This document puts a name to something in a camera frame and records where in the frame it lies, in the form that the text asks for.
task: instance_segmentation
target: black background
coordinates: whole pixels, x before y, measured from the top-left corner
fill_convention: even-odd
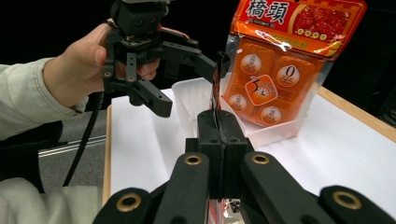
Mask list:
[[[199,41],[212,60],[224,50],[239,1],[172,1],[163,26]],[[367,0],[368,10],[343,54],[335,62],[324,87],[375,116],[393,103],[396,72],[396,1]],[[0,63],[27,63],[61,54],[68,45],[109,18],[113,0],[1,1]],[[197,77],[186,73],[178,80]],[[156,76],[160,89],[176,80]],[[109,105],[107,95],[103,108]]]

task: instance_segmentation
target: finger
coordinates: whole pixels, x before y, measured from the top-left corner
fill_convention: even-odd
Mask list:
[[[154,70],[154,71],[152,71],[152,72],[150,72],[148,74],[145,74],[145,75],[143,75],[141,77],[142,77],[142,79],[150,81],[150,80],[154,79],[155,76],[157,76],[157,71],[156,70]]]
[[[121,79],[125,79],[125,77],[126,77],[126,66],[125,66],[125,64],[120,63],[120,62],[116,62],[115,66],[116,66],[116,77],[117,78],[121,78]]]
[[[160,66],[160,59],[155,60],[152,63],[146,63],[137,68],[137,74],[140,76],[144,76],[146,74],[150,74],[153,71],[157,70],[157,68]]]
[[[111,26],[107,23],[101,23],[96,26],[95,29],[90,31],[83,37],[83,40],[96,43],[98,45],[104,45],[107,34],[111,31]]]
[[[161,29],[162,29],[162,30],[169,31],[169,32],[173,32],[173,33],[176,33],[176,34],[184,35],[186,38],[190,39],[190,37],[189,37],[188,35],[186,35],[186,34],[180,32],[180,31],[178,31],[178,30],[170,29],[170,28],[163,27],[163,26],[161,27]]]
[[[106,49],[102,46],[78,40],[70,45],[63,54],[76,68],[99,69],[106,60]]]

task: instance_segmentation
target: orange label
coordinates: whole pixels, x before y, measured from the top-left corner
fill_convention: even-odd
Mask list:
[[[231,32],[333,60],[365,10],[359,0],[241,0]]]
[[[245,85],[247,95],[254,105],[263,105],[276,99],[277,91],[274,81],[267,75],[252,77]]]

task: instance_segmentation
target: human hand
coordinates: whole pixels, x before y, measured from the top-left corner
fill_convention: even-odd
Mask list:
[[[102,70],[106,60],[103,47],[111,27],[102,23],[89,34],[71,44],[63,54],[47,62],[43,79],[52,96],[62,105],[71,107],[87,95],[103,91]],[[160,60],[144,64],[137,74],[145,80],[156,76]],[[116,64],[118,77],[125,77],[125,65]]]

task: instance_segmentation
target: wooden edge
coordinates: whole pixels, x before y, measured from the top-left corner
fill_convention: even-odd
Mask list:
[[[396,143],[396,129],[386,122],[372,116],[324,87],[318,90],[318,95]]]
[[[106,123],[106,151],[105,151],[105,170],[103,179],[103,205],[110,198],[111,190],[111,105],[107,108]]]

